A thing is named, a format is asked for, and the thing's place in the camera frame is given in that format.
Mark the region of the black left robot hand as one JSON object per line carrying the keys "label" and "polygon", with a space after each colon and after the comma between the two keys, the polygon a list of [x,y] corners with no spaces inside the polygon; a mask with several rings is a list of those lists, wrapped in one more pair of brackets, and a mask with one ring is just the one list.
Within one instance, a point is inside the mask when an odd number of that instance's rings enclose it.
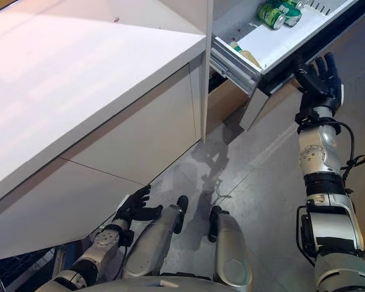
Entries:
{"label": "black left robot hand", "polygon": [[125,220],[128,225],[135,221],[151,221],[158,218],[163,210],[162,205],[146,207],[150,199],[151,185],[147,185],[130,195],[116,211],[113,221]]}

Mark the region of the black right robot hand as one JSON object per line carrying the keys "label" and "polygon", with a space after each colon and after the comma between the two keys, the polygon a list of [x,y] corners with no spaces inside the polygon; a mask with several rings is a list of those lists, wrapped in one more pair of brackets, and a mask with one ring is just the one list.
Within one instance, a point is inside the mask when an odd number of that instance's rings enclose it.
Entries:
{"label": "black right robot hand", "polygon": [[335,115],[342,105],[342,81],[338,76],[331,52],[307,65],[298,55],[294,60],[294,74],[302,88],[300,110],[324,107]]}

